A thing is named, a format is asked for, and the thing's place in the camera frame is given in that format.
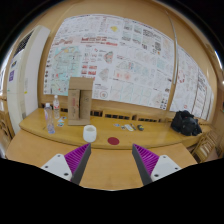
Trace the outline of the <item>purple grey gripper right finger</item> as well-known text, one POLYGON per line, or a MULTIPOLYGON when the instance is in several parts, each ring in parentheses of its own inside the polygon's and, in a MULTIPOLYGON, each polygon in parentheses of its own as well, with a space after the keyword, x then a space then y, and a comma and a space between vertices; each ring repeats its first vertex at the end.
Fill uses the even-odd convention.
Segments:
POLYGON ((137 144, 132 146, 132 155, 135 159, 143 185, 148 185, 181 170, 181 167, 168 155, 158 156, 137 144))

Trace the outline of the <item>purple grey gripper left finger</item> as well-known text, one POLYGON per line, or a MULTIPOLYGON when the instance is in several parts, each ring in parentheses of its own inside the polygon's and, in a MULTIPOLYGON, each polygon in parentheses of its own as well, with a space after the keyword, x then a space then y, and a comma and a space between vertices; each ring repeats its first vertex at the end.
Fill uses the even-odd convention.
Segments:
POLYGON ((56 154, 42 169, 79 185, 90 155, 91 145, 85 144, 66 155, 56 154))

